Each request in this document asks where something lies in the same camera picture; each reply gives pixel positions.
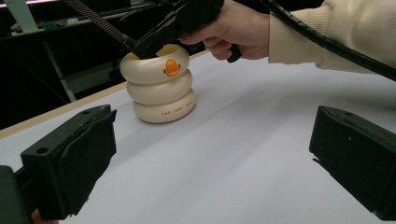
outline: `person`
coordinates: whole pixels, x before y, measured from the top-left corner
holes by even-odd
[[[320,7],[291,12],[321,34],[381,63],[396,67],[396,5],[393,0],[325,0]],[[322,69],[372,73],[321,48],[289,28],[273,14],[263,14],[225,0],[210,23],[179,41],[203,41],[218,60],[231,56],[236,44],[242,58],[269,63],[314,63]]]

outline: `cream sweater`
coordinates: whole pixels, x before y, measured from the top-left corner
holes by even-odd
[[[338,42],[396,67],[396,1],[326,0],[319,8],[292,12]],[[271,15],[270,63],[315,63],[322,69],[372,73],[322,49]]]

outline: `human hand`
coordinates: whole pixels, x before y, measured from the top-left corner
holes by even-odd
[[[224,0],[220,14],[210,23],[179,40],[186,45],[203,41],[205,48],[218,60],[226,60],[232,44],[238,45],[242,58],[268,57],[269,15],[261,14],[233,0]]]
[[[33,212],[32,220],[34,224],[59,224],[59,221],[57,220],[43,220],[40,216],[40,213],[38,212],[38,209]]]

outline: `stacked rings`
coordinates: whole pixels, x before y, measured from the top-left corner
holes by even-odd
[[[147,122],[164,123],[188,114],[195,96],[189,53],[178,45],[167,45],[157,55],[139,60],[129,53],[121,60],[120,71],[136,115]]]

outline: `white tabletop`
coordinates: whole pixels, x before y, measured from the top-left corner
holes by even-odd
[[[197,100],[178,121],[139,120],[126,90],[0,140],[0,164],[84,108],[109,104],[118,153],[76,217],[62,223],[365,224],[370,214],[312,161],[319,105],[396,133],[396,83],[266,60],[191,61]]]

